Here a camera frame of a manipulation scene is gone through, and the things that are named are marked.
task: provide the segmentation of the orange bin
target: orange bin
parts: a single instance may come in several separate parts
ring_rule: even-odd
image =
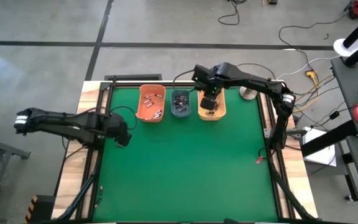
[[[162,120],[165,104],[165,87],[162,85],[142,85],[136,116],[143,122],[156,123]],[[161,116],[154,118],[161,110]]]
[[[214,114],[208,114],[207,109],[200,107],[201,100],[204,97],[204,91],[197,92],[198,99],[198,115],[204,121],[217,121],[221,119],[226,114],[226,104],[224,102],[224,90],[221,90],[220,94],[216,97],[218,102],[218,107],[214,110]]]

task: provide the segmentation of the concrete floor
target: concrete floor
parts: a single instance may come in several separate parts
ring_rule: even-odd
[[[107,3],[108,0],[0,0],[0,40],[94,42]],[[333,21],[346,3],[346,0],[280,0],[276,6],[262,7],[261,1],[249,0],[238,7],[240,25],[224,26],[217,18],[232,12],[231,5],[224,0],[115,0],[103,41],[282,45],[278,39],[282,26]],[[345,17],[335,24],[310,30],[288,29],[282,37],[294,45],[332,45],[357,25],[358,21]],[[0,141],[32,152],[28,161],[13,158],[9,164],[1,183],[0,218],[22,223],[31,196],[52,195],[63,157],[58,136],[15,135],[12,124],[16,112],[34,106],[73,113],[92,52],[93,47],[0,46]],[[333,51],[306,53],[309,59],[335,56]],[[171,80],[196,63],[213,66],[223,61],[260,63],[276,76],[298,70],[306,63],[302,54],[289,50],[102,47],[91,79],[161,73],[163,79]],[[317,61],[312,66],[321,78],[331,74],[329,60]],[[270,75],[259,67],[241,69],[261,77]],[[285,81],[296,92],[313,86],[302,73],[285,77]],[[335,86],[333,81],[323,89]],[[341,102],[340,91],[333,90],[305,113],[319,120]],[[334,128],[348,119],[349,115],[343,113],[325,127]],[[311,124],[302,118],[299,127]],[[313,176],[310,182],[320,218],[358,223],[358,202],[343,200],[349,194],[343,177]]]

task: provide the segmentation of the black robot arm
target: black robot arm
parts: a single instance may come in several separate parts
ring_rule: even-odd
[[[84,147],[93,148],[101,146],[106,138],[127,146],[132,137],[122,116],[114,112],[106,115],[88,110],[80,114],[68,114],[28,108],[17,113],[14,127],[16,134],[43,131],[75,139]]]
[[[292,114],[295,96],[283,82],[264,79],[240,71],[235,65],[222,63],[208,69],[196,65],[192,80],[195,89],[204,91],[200,106],[208,110],[215,107],[215,99],[223,88],[244,86],[271,97],[277,114],[277,123],[270,133],[269,148],[283,149],[287,140],[288,118]]]

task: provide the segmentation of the green mat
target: green mat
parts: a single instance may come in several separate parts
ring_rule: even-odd
[[[227,90],[226,115],[202,121],[195,91],[187,118],[172,115],[170,95],[160,123],[139,121],[125,148],[106,142],[93,221],[276,222],[268,165],[255,163],[264,146],[257,100]],[[116,88],[112,108],[137,111],[138,100],[138,88]],[[134,125],[130,111],[115,112]]]

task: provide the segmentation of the white cable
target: white cable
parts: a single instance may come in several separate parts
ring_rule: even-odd
[[[338,58],[338,57],[340,57],[340,55],[337,55],[337,56],[335,56],[335,57],[330,57],[330,58],[315,58],[315,59],[311,60],[311,61],[309,62],[309,64],[311,64],[312,62],[315,62],[315,61],[317,61],[317,60],[330,60],[330,59],[334,59],[334,58]],[[306,65],[303,66],[301,69],[299,69],[299,70],[297,70],[297,71],[295,71],[295,72],[291,72],[291,73],[286,73],[286,74],[280,75],[280,76],[277,77],[276,79],[279,80],[281,77],[284,77],[284,76],[286,76],[286,75],[294,75],[294,74],[296,74],[296,73],[302,71],[306,66],[308,66],[308,64],[306,64]]]

